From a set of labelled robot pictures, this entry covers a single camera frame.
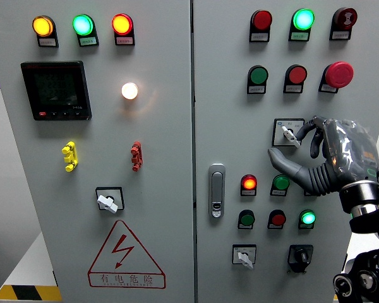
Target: red indicator light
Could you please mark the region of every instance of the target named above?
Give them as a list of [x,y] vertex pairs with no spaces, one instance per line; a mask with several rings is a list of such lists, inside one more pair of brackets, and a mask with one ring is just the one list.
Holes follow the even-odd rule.
[[253,24],[258,30],[267,30],[272,23],[272,15],[269,11],[256,11],[253,16]]
[[281,226],[285,224],[286,222],[286,217],[284,215],[275,215],[272,217],[272,224],[275,226]]
[[127,35],[132,31],[133,22],[126,14],[118,14],[112,19],[112,29],[118,35]]
[[289,80],[294,84],[300,84],[306,80],[307,76],[308,73],[303,67],[296,66],[289,73]]
[[245,175],[241,179],[241,185],[244,187],[246,190],[252,190],[257,187],[257,178],[253,175]]
[[341,30],[350,30],[356,23],[357,18],[358,14],[355,9],[341,8],[335,12],[333,21]]
[[327,68],[325,79],[328,85],[334,88],[342,88],[350,84],[354,77],[354,69],[351,64],[339,61]]

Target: orange indicator light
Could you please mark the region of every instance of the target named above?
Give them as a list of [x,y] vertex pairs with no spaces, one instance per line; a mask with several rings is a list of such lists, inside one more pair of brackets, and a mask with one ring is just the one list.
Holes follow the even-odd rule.
[[53,22],[48,16],[38,16],[32,22],[32,28],[38,36],[48,37],[53,32]]
[[118,14],[112,19],[112,28],[118,35],[127,35],[132,31],[133,22],[126,14]]

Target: warning sign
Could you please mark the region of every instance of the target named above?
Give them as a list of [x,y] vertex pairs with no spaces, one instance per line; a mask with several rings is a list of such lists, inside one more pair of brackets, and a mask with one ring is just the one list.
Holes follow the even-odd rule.
[[165,274],[132,230],[118,220],[88,271],[91,287],[165,288]]

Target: green push button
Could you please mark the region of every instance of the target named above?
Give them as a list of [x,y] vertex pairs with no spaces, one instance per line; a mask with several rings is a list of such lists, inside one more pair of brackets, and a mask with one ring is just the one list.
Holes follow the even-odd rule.
[[289,178],[284,175],[278,175],[274,178],[274,181],[272,181],[272,183],[280,191],[284,191],[290,185]]
[[241,223],[244,225],[244,226],[250,226],[250,225],[253,225],[254,224],[254,217],[251,216],[251,215],[245,215],[243,217],[241,217]]
[[255,84],[262,84],[267,80],[268,73],[265,68],[255,68],[250,75],[250,78]]

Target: yellow indicator light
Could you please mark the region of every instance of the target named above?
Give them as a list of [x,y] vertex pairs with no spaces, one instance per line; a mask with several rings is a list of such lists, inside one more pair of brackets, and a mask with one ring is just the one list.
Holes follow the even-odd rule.
[[124,98],[127,98],[128,100],[135,99],[136,96],[138,95],[138,87],[136,84],[132,82],[125,83],[122,86],[122,96]]
[[132,19],[126,14],[116,15],[112,19],[112,28],[118,35],[128,34],[133,27]]
[[53,32],[53,22],[48,16],[38,16],[32,22],[34,32],[41,37],[48,37]]

